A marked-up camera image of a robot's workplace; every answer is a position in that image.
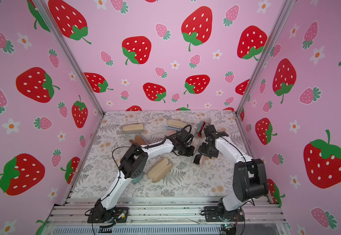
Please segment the pink glasses case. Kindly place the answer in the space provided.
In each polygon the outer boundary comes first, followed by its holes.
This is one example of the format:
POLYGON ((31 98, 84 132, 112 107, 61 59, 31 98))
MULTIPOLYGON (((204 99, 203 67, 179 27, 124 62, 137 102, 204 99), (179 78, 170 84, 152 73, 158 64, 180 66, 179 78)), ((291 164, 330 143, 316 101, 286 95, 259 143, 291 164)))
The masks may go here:
POLYGON ((168 130, 168 131, 166 132, 166 136, 171 136, 171 135, 173 135, 173 134, 175 134, 175 133, 177 133, 176 130, 168 130))

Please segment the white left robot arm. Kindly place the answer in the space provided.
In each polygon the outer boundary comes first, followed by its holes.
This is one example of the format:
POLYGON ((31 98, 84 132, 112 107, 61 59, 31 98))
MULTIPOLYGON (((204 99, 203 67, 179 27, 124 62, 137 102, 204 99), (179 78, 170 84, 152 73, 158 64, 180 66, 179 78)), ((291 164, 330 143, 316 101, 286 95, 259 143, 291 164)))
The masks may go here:
POLYGON ((137 178, 144 170, 147 160, 165 153, 174 153, 177 156, 191 157, 195 147, 192 146, 194 136, 190 131, 180 131, 165 136, 163 140, 149 144, 139 145, 137 143, 128 147, 127 152, 117 165, 118 174, 108 191, 97 200, 91 210, 91 217, 94 222, 98 219, 109 221, 114 215, 114 208, 117 205, 127 185, 137 178))

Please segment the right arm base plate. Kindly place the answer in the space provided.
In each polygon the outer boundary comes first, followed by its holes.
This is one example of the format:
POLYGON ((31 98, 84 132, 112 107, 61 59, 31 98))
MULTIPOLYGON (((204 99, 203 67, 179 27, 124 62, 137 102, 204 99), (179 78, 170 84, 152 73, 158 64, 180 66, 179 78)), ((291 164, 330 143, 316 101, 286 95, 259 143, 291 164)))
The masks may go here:
POLYGON ((206 222, 244 222, 244 212, 241 208, 227 211, 223 205, 206 206, 200 215, 205 217, 206 222))

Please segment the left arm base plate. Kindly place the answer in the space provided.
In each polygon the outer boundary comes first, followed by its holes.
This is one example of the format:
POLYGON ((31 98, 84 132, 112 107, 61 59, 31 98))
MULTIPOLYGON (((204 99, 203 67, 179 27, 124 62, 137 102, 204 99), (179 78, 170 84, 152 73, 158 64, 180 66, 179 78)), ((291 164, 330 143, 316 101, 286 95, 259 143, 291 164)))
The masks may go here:
POLYGON ((114 207, 106 211, 92 208, 87 223, 126 223, 128 212, 129 207, 114 207))

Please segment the pink case black sunglasses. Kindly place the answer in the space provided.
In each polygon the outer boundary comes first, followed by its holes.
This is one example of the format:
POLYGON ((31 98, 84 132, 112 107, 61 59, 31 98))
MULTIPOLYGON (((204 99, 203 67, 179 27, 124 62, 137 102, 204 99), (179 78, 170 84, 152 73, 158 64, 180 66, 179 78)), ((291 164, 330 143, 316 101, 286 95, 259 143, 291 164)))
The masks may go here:
POLYGON ((192 163, 196 166, 202 167, 209 160, 211 160, 211 158, 204 156, 202 154, 197 154, 193 157, 192 163))

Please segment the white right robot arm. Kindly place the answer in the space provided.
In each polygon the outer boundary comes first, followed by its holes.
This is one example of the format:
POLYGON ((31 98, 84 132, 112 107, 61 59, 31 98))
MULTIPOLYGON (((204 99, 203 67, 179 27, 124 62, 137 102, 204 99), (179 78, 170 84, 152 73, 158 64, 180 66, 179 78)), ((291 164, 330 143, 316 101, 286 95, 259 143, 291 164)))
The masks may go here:
POLYGON ((234 165, 233 191, 220 200, 220 211, 236 211, 247 201, 266 196, 269 189, 264 163, 244 153, 226 132, 218 132, 213 125, 206 125, 203 131, 206 140, 198 147, 194 164, 202 165, 202 159, 221 153, 234 165))

